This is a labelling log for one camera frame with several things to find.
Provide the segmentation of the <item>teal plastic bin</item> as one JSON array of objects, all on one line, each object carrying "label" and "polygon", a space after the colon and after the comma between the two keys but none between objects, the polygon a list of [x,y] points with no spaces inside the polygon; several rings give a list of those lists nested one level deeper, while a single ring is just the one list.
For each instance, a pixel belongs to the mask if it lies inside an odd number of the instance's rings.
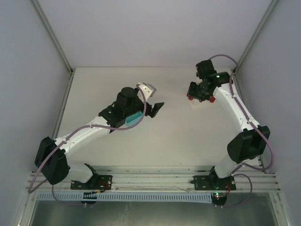
[{"label": "teal plastic bin", "polygon": [[137,112],[137,113],[127,117],[125,120],[125,125],[127,127],[131,127],[131,126],[135,125],[141,119],[142,116],[143,116],[142,112]]}]

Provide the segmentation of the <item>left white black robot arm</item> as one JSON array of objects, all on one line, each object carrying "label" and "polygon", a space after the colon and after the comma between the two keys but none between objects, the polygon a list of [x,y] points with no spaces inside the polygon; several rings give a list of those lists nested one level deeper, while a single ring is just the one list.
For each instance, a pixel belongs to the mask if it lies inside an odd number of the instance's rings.
[{"label": "left white black robot arm", "polygon": [[51,139],[42,139],[34,164],[38,173],[51,185],[56,185],[67,179],[91,186],[96,183],[97,173],[87,163],[72,163],[69,158],[77,151],[94,140],[106,136],[116,130],[128,130],[137,126],[137,121],[125,127],[128,119],[141,113],[143,117],[155,117],[163,102],[150,105],[147,100],[154,95],[156,89],[145,83],[139,83],[136,88],[124,87],[116,100],[100,111],[87,125],[76,129],[71,134]]}]

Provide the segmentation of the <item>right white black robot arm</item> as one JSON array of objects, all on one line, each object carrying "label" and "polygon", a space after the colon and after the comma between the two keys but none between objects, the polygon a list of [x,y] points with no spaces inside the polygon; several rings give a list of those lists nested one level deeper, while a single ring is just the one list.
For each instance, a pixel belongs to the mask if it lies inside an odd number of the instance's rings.
[{"label": "right white black robot arm", "polygon": [[210,59],[196,64],[200,83],[191,82],[187,97],[199,102],[218,101],[228,114],[236,131],[235,137],[227,144],[226,156],[210,169],[207,183],[218,190],[231,184],[233,173],[247,161],[262,155],[270,130],[250,114],[238,95],[233,75],[217,72]]}]

